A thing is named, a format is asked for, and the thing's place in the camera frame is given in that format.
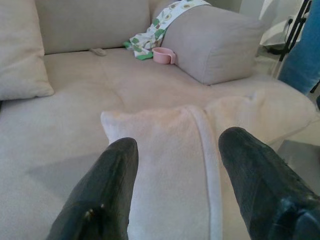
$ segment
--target sofa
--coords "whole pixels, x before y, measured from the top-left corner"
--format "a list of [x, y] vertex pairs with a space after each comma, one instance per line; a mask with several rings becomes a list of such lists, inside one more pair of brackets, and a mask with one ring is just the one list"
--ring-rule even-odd
[[[42, 94], [45, 97], [34, 94], [30, 98], [2, 99], [0, 239], [45, 239], [73, 187], [109, 144], [101, 124], [103, 111], [137, 113], [184, 105], [205, 108], [212, 101], [229, 97], [237, 101], [237, 97], [262, 94], [260, 104], [266, 106], [264, 116], [269, 118], [257, 118], [252, 124], [258, 123], [259, 128], [252, 134], [271, 146], [317, 117], [315, 106], [305, 96], [254, 72], [263, 33], [263, 25], [255, 19], [212, 6], [197, 6], [167, 29], [162, 47], [172, 49], [177, 62], [163, 65], [152, 59], [134, 58], [122, 43], [145, 32], [152, 18], [172, 1], [35, 3], [41, 31], [41, 41], [37, 41], [43, 42], [43, 48], [36, 50], [39, 55], [45, 53], [40, 59], [54, 94], [49, 89]], [[88, 51], [96, 48], [105, 49], [105, 56]], [[226, 114], [223, 106], [229, 106], [228, 101], [212, 110], [216, 118]], [[261, 109], [256, 107], [251, 112], [259, 113]], [[233, 121], [221, 124], [216, 138], [224, 128], [231, 127], [228, 125], [237, 125]], [[223, 239], [248, 240], [222, 163], [219, 174]], [[181, 231], [174, 227], [167, 230]], [[129, 239], [138, 239], [131, 237], [130, 230], [128, 234]]]

